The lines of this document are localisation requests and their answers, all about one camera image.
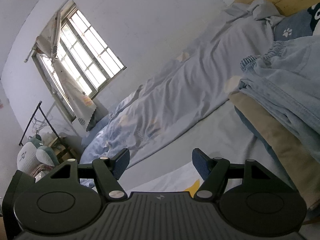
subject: window frame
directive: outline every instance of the window frame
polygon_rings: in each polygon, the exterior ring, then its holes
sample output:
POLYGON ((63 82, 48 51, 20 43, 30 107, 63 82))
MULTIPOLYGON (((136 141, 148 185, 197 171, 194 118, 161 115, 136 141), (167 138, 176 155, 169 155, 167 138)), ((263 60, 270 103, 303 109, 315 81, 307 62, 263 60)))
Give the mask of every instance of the window frame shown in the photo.
MULTIPOLYGON (((121 61, 121 59, 115 55, 115 57, 120 61, 120 63, 123 65, 123 68, 120 69, 116 74, 114 74, 113 77, 110 77, 108 75, 108 73, 106 72, 106 70, 102 67, 102 65, 100 64, 100 62, 98 61, 97 57, 99 57, 102 53, 104 53, 105 51, 107 51, 107 49, 111 49, 110 46, 107 45, 107 47, 97 56, 95 57, 95 55, 92 53, 92 51, 89 49, 89 47, 86 45, 86 43, 84 42, 84 40, 81 38, 81 36, 79 35, 79 33, 77 32, 77 30, 74 28, 74 26, 72 25, 72 23, 70 22, 69 18, 71 18, 79 9, 77 8, 76 4, 73 3, 70 8, 66 11, 66 13, 61 17, 61 29, 67 24, 68 27, 70 28, 71 32, 74 34, 74 36, 76 37, 76 42, 79 42, 81 44, 81 46, 83 47, 83 49, 86 51, 86 53, 88 54, 88 56, 90 57, 90 59, 92 60, 92 63, 89 64, 89 66, 87 67, 87 69, 89 69, 89 67, 92 64, 95 64, 96 67, 101 71, 102 75, 106 78, 106 80, 98 87, 96 88, 92 82, 90 81, 90 79, 88 78, 88 76, 86 75, 86 73, 84 72, 84 70, 80 67, 80 65, 78 64, 77 60, 75 59, 75 57, 72 55, 71 53, 71 49, 73 48, 73 46, 76 44, 73 44, 72 47, 69 49, 68 46, 64 43, 64 41, 62 39, 60 39, 60 44, 63 47, 63 49, 66 52, 66 55, 68 55, 68 57, 70 58, 71 62, 73 63, 73 65, 75 66, 75 68, 78 70, 78 72, 80 73, 80 77, 82 77, 84 79, 84 81, 87 83, 87 85, 90 87, 90 89, 92 90, 92 92, 90 93, 90 95, 88 95, 91 99, 94 99, 99 92, 101 92, 113 79, 115 79, 122 71, 124 71, 127 67, 123 64, 123 62, 121 61)), ((61 91, 60 87, 56 84, 55 79, 53 78, 51 72, 49 69, 47 69, 46 64, 44 63, 42 57, 40 56, 40 54, 34 52, 32 55, 32 59, 41 75, 41 77, 43 78, 47 88, 49 89, 50 93, 52 94, 53 98, 55 99, 55 101, 57 102, 57 105, 59 106, 59 108, 63 111, 63 113, 66 115, 66 117, 70 120, 70 122, 72 122, 76 116, 74 114, 74 112, 71 110, 70 105, 68 100, 66 99, 63 91, 61 91), (45 71, 48 72, 48 75, 51 77, 53 83, 54 83, 54 90, 55 92, 52 91, 52 85, 51 82, 48 80, 45 71)))

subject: curtain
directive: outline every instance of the curtain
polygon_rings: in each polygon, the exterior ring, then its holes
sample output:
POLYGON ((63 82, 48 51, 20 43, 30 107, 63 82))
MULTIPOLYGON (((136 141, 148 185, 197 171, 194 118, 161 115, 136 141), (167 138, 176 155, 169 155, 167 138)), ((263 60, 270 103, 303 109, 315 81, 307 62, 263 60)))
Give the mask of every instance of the curtain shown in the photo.
POLYGON ((93 112, 96 109, 94 102, 84 93, 79 84, 65 69, 57 57, 58 45, 61 32, 61 14, 56 12, 41 34, 36 39, 38 53, 45 54, 50 58, 52 67, 57 73, 64 93, 78 119, 79 123, 86 130, 93 112))

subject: window bar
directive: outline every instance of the window bar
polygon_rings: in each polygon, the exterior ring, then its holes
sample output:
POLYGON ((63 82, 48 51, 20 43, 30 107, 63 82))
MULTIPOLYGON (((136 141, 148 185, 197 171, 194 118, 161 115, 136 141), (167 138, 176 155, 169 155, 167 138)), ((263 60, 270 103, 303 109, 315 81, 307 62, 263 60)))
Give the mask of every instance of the window bar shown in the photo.
POLYGON ((82 70, 82 68, 78 65, 78 62, 75 60, 75 58, 73 57, 72 53, 70 52, 68 47, 65 45, 65 43, 63 42, 62 39, 60 39, 60 43, 61 43, 63 49, 65 50, 65 52, 67 53, 67 55, 69 56, 70 60, 72 61, 73 65, 75 65, 76 69, 79 71, 80 75, 83 77, 84 81, 88 84, 88 86, 90 87, 92 92, 96 92, 97 93, 98 90, 91 83, 91 81, 89 80, 89 78, 87 77, 85 72, 82 70))
POLYGON ((105 71, 105 69, 101 66, 100 62, 97 60, 97 58, 93 55, 93 53, 91 52, 91 50, 88 48, 88 46, 85 44, 85 42, 83 41, 83 39, 81 38, 81 36, 79 35, 79 33, 76 31, 76 29, 73 27, 72 23, 70 22, 69 19, 66 19, 66 22, 69 26, 69 28, 71 29, 71 31, 73 32, 73 34, 76 36, 76 38, 78 39, 78 41, 80 42, 80 44, 82 45, 82 47, 84 48, 84 50, 88 53, 89 57, 93 60, 93 62, 95 63, 95 65, 99 68, 99 70, 101 71, 101 73, 105 76, 105 78, 108 80, 110 79, 110 76, 108 75, 108 73, 105 71))

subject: white paw print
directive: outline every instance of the white paw print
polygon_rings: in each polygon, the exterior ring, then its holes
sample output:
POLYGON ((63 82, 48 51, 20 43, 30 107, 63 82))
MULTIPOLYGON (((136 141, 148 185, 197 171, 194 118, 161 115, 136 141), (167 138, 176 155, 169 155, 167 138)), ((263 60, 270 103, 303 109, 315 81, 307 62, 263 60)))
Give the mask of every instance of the white paw print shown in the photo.
POLYGON ((292 29, 286 29, 283 31, 283 34, 282 36, 285 36, 286 38, 288 37, 288 35, 291 35, 292 34, 292 29))

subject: khaki garment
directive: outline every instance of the khaki garment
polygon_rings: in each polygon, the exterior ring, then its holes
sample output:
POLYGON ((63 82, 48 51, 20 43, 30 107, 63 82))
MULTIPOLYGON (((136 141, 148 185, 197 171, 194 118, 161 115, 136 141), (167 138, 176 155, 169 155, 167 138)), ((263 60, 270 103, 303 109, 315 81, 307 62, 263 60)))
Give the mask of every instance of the khaki garment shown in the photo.
POLYGON ((241 92, 232 92, 229 99, 272 147, 307 207, 316 208, 320 203, 320 163, 298 138, 253 98, 241 92))

